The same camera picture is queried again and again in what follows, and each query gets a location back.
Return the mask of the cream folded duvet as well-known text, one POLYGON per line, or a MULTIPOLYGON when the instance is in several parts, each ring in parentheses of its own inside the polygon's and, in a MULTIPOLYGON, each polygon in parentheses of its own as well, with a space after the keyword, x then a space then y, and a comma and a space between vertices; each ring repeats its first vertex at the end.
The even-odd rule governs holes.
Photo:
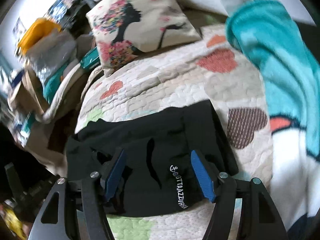
POLYGON ((88 77, 89 73, 81 67, 80 63, 77 64, 61 82, 47 111, 42 115, 35 115, 36 120, 49 124, 76 109, 88 77))

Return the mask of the brown cardboard box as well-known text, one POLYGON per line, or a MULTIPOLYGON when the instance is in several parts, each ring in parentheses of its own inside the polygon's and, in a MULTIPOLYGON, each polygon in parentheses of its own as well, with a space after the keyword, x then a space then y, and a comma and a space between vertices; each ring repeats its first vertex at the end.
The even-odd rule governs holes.
POLYGON ((49 104, 43 97, 42 84, 31 66, 26 66, 23 70, 21 81, 8 97, 8 105, 11 110, 24 114, 34 112, 36 115, 43 115, 49 104))

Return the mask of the yellow plastic bag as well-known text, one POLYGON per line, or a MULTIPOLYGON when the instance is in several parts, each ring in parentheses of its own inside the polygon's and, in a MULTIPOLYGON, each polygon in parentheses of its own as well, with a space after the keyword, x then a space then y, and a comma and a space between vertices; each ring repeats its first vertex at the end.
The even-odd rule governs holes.
POLYGON ((39 42, 43 37, 48 36, 54 29, 60 32, 62 27, 46 18, 38 18, 25 32, 17 45, 18 48, 21 49, 22 55, 24 56, 33 45, 39 42))

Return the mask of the cream printed throw pillow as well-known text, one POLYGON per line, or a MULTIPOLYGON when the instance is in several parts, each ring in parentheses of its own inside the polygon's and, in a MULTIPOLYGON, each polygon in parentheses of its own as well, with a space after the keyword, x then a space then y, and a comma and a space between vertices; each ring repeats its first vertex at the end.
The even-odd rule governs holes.
POLYGON ((105 70, 118 70, 152 51, 200 40, 176 0, 102 0, 86 17, 105 70))

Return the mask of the clear plastic storage bag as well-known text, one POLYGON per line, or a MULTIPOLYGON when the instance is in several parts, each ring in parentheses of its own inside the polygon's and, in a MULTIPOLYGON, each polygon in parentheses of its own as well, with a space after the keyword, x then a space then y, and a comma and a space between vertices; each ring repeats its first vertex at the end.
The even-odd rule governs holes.
POLYGON ((68 30, 53 30, 26 53, 31 67, 43 86, 76 54, 76 41, 68 30))

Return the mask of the black pants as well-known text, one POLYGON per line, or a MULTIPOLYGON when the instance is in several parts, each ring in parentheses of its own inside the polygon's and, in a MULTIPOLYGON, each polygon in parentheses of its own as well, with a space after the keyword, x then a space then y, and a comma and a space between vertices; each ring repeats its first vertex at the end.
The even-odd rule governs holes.
POLYGON ((203 200, 190 156, 200 151, 208 163, 231 176, 239 168, 220 119, 209 100, 169 107, 128 121, 91 121, 66 142, 67 177, 82 180, 100 171, 118 149, 126 164, 108 214, 151 217, 180 212, 203 200))

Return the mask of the turquoise fleece blanket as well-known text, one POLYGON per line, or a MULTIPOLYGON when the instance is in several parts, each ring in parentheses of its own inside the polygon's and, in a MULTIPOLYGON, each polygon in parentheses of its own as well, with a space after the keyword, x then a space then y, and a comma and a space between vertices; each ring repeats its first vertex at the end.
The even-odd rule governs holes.
POLYGON ((227 19, 226 38, 263 77, 272 132, 305 131, 306 153, 319 160, 319 63, 285 7, 246 2, 227 19))

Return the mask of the heart patterned quilted bedspread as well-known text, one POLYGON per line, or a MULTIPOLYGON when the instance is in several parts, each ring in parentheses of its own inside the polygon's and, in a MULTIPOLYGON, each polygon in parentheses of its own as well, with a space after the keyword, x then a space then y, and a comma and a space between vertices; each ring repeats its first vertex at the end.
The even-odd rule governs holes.
POLYGON ((240 167, 238 178, 272 178, 272 139, 258 70, 233 49, 221 24, 201 28, 199 42, 154 52, 112 75, 96 68, 77 105, 77 131, 90 121, 127 121, 210 100, 240 167))

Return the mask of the teal wipes package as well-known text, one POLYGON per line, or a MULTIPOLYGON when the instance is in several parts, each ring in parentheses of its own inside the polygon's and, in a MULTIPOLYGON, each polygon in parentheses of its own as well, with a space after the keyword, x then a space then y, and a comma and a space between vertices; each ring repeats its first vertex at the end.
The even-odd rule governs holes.
POLYGON ((97 47, 91 49, 80 61, 82 69, 89 71, 100 65, 100 57, 97 47))

